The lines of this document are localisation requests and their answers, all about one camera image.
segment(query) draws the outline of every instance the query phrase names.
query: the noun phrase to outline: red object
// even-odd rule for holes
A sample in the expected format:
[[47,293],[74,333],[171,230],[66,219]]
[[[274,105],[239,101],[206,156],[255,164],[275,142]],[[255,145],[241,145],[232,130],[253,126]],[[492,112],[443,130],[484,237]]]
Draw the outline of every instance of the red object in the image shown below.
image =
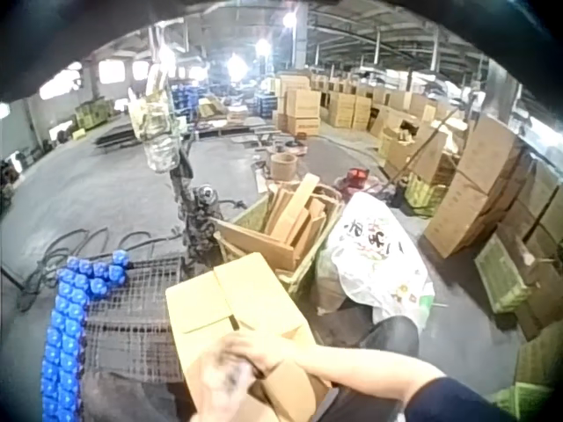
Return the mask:
[[369,170],[353,168],[346,175],[347,187],[363,189],[369,176]]

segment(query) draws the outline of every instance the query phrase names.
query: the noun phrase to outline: dark sleeve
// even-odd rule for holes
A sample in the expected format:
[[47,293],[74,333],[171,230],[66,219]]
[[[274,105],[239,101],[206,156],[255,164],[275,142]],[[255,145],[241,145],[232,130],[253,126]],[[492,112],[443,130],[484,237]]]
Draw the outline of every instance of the dark sleeve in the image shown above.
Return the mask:
[[406,422],[514,422],[515,418],[451,378],[422,387],[405,408]]

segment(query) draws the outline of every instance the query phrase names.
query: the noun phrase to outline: gray floor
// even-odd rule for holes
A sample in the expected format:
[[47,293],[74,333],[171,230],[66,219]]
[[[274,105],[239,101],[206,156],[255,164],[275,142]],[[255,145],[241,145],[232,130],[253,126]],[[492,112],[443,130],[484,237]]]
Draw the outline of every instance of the gray floor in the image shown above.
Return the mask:
[[[16,191],[1,226],[2,262],[13,272],[29,274],[48,244],[73,229],[109,227],[111,248],[130,231],[148,230],[162,236],[179,225],[168,176],[147,167],[142,147],[103,154],[91,139],[71,142],[45,157],[30,169]],[[253,203],[258,198],[251,171],[253,155],[251,149],[225,139],[196,144],[191,155],[194,185],[210,183],[222,199]],[[358,165],[357,158],[337,144],[318,139],[311,141],[300,172],[314,172],[331,184]],[[223,212],[230,217],[237,211],[226,206]],[[396,216],[419,242],[427,222],[399,211]],[[472,264],[474,252],[443,261],[424,239],[419,245],[435,284],[436,302],[443,305],[433,308],[422,333],[422,358],[481,394],[508,386],[521,337],[514,321],[491,317]],[[95,246],[91,253],[97,252]],[[175,250],[181,250],[179,243],[159,247],[156,253]],[[2,287],[0,397],[9,400],[25,420],[39,420],[40,361],[54,291],[42,291],[33,307],[20,314],[15,309],[16,289],[6,281]],[[362,308],[323,318],[318,322],[329,327],[335,338],[350,338],[351,332],[369,327]]]

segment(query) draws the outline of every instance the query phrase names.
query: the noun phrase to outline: metal grid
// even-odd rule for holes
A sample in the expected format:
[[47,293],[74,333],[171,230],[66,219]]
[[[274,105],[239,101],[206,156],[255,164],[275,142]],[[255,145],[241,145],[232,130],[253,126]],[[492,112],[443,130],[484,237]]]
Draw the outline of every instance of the metal grid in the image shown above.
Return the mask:
[[183,382],[168,328],[86,326],[84,369],[102,370],[140,382]]
[[181,257],[135,262],[126,286],[91,304],[88,325],[169,327],[165,290],[184,279],[182,266]]

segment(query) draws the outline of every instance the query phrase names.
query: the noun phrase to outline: white plastic bag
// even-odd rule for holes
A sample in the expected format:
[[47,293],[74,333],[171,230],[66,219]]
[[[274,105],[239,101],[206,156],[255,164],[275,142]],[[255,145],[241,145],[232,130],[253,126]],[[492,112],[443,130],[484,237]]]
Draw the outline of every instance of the white plastic bag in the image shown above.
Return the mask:
[[413,242],[382,201],[366,193],[354,194],[318,261],[317,269],[324,270],[318,276],[330,276],[334,274],[331,268],[336,267],[346,295],[374,308],[374,323],[405,315],[419,329],[424,328],[434,298],[432,285],[427,284],[428,271]]

